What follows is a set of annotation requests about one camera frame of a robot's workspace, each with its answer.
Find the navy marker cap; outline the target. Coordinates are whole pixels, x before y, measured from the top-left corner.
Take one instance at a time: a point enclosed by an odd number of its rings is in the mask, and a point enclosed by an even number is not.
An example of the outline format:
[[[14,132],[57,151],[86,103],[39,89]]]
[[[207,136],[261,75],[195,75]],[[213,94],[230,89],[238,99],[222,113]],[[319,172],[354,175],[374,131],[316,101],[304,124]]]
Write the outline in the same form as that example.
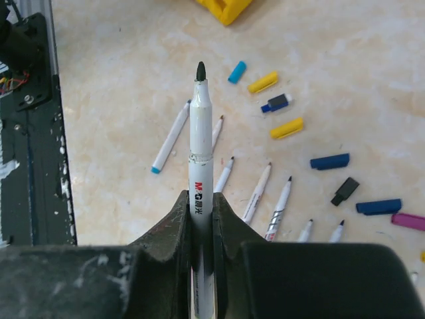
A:
[[[356,204],[356,210],[366,216],[388,215],[398,213],[402,208],[401,199],[387,199]]]

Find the black eraser-cap white marker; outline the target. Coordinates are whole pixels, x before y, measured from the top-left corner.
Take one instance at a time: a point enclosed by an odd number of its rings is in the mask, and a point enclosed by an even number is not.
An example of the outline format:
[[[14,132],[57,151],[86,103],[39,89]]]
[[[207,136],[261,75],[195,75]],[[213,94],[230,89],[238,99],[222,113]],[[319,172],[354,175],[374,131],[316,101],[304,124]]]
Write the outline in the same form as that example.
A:
[[[297,239],[297,241],[299,243],[306,243],[308,241],[309,236],[311,234],[312,227],[313,227],[313,219],[310,219],[307,222],[307,224],[304,227],[304,229],[301,231],[301,233],[300,233],[300,235],[299,235],[299,237]]]

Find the lime green capped marker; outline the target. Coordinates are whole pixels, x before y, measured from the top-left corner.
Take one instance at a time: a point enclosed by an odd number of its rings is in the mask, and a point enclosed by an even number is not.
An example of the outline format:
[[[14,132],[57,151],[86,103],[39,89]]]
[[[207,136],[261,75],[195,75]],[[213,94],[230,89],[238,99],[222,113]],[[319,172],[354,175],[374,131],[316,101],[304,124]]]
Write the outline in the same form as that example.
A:
[[[204,62],[199,62],[189,111],[189,211],[192,222],[193,298],[196,318],[212,318],[213,106]]]

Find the light blue marker cap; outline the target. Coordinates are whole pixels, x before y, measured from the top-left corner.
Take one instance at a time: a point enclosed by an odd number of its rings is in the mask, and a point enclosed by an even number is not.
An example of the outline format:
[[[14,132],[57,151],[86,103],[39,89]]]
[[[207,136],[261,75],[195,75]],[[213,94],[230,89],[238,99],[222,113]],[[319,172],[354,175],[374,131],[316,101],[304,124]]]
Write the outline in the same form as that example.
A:
[[[246,63],[244,61],[240,61],[234,68],[234,70],[230,73],[228,77],[228,81],[232,84],[237,84],[238,81],[242,78],[242,75],[246,71]]]

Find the dark blue marker cap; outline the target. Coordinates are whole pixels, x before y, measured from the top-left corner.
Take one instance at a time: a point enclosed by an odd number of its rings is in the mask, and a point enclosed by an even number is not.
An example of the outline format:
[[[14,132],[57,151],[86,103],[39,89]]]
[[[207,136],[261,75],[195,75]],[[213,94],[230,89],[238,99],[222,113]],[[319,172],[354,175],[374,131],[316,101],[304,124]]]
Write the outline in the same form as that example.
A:
[[[316,170],[337,169],[348,166],[350,162],[350,154],[338,154],[323,158],[315,158],[310,160],[310,166]]]

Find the blue eraser-cap white marker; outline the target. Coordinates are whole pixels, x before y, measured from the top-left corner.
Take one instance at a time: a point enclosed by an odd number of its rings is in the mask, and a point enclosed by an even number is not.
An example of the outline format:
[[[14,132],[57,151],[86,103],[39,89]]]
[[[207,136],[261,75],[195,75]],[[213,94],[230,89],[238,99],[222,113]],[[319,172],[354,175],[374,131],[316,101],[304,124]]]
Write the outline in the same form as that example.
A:
[[[228,163],[226,164],[226,166],[224,167],[216,185],[214,188],[214,192],[215,193],[222,193],[224,186],[226,185],[226,182],[230,176],[230,173],[232,171],[233,168],[233,164],[234,164],[234,156],[232,156]]]

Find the magenta marker cap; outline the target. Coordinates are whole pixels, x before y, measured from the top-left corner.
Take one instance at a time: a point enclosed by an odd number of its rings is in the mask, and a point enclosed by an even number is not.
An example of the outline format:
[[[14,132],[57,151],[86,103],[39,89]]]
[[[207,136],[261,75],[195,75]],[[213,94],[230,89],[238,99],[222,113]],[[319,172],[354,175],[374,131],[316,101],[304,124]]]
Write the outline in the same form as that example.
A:
[[[397,213],[391,216],[391,223],[409,229],[425,231],[425,218],[419,215]]]

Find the yellow clear-pen cap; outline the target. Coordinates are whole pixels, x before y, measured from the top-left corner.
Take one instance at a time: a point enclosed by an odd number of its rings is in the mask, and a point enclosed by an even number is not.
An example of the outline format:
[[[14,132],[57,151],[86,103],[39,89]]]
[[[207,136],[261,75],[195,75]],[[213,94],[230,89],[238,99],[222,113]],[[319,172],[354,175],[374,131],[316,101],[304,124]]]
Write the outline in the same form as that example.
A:
[[[285,123],[277,128],[270,130],[270,137],[278,140],[286,138],[292,134],[303,130],[303,118],[296,118],[288,123]]]

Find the dark blue capped marker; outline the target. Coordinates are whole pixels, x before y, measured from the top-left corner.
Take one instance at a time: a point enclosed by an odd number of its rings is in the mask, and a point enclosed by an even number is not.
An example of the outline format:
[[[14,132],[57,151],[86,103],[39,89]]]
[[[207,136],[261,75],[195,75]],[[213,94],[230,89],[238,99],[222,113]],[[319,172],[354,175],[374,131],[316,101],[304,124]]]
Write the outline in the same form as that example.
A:
[[[272,242],[276,236],[276,233],[278,232],[280,222],[282,220],[282,215],[286,208],[288,198],[290,196],[291,188],[292,188],[292,176],[288,178],[286,184],[284,185],[280,198],[278,199],[274,212],[272,213],[272,217],[270,219],[270,222],[268,224],[268,227],[264,236],[264,238],[268,242]]]

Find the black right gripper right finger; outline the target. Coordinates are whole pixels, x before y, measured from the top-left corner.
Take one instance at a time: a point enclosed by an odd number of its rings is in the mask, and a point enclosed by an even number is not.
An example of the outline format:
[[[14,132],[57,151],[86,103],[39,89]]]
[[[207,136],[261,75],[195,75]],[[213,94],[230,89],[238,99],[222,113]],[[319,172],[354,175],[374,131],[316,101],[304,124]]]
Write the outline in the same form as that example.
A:
[[[224,195],[212,213],[217,318],[423,318],[396,253],[364,243],[270,243]]]

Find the black eraser cap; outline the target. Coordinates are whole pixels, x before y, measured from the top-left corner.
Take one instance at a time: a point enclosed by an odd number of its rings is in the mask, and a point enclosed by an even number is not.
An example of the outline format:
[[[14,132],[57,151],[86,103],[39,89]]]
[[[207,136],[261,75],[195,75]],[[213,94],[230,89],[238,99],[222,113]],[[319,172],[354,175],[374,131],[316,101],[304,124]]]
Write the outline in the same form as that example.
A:
[[[331,203],[334,206],[339,206],[343,201],[346,201],[352,193],[358,188],[359,182],[354,180],[352,177],[348,177],[344,183],[335,192]]]

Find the navy capped white marker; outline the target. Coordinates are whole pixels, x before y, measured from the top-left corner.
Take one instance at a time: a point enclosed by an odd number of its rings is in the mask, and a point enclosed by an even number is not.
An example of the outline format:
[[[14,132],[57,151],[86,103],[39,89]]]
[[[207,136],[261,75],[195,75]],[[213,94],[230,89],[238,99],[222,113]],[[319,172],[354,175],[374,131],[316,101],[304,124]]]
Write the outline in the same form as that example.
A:
[[[337,226],[337,228],[332,232],[329,242],[330,243],[338,243],[341,240],[343,235],[345,220],[343,219]]]

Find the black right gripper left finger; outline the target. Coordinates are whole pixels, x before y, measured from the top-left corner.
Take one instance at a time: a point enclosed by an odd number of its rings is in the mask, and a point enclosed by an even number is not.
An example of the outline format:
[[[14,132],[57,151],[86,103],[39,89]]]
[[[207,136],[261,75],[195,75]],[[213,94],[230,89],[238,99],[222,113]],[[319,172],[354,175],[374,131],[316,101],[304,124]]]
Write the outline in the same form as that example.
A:
[[[2,318],[189,318],[188,193],[129,245],[1,250]]]

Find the yellow capped clear pen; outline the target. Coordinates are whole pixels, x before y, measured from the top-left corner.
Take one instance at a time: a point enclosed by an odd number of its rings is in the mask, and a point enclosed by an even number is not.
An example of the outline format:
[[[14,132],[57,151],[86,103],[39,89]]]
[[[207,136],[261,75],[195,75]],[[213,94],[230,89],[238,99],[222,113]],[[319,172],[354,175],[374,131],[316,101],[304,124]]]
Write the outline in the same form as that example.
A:
[[[242,216],[242,220],[248,225],[250,224],[254,216],[256,208],[260,202],[261,196],[265,190],[266,184],[268,182],[268,178],[270,176],[271,168],[272,168],[272,163],[269,162],[266,168],[264,169],[260,179],[258,180],[258,183],[252,193],[250,200],[248,201],[245,212]]]

